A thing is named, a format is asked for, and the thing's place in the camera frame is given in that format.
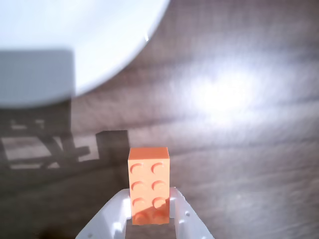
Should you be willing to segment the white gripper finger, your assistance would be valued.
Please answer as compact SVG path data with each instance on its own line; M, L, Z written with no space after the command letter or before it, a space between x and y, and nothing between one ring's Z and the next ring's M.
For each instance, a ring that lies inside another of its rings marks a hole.
M177 239L214 239L204 222L176 188L170 188L170 213Z
M130 218L130 191L123 189L97 212L76 239L124 239Z

